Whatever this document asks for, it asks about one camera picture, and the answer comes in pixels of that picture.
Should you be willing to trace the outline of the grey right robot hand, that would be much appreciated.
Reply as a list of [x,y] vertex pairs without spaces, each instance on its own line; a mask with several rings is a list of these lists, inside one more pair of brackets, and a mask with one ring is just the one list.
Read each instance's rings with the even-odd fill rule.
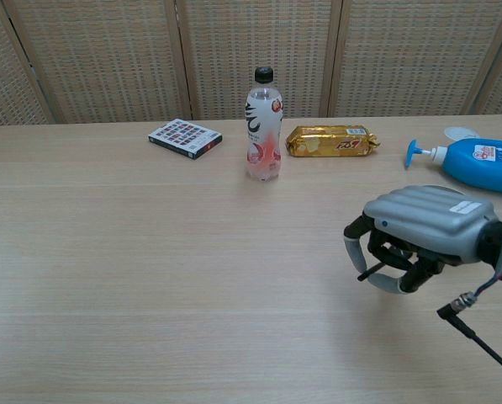
[[359,280],[410,294],[447,265],[496,266],[502,221],[489,199],[410,185],[367,202],[344,241]]

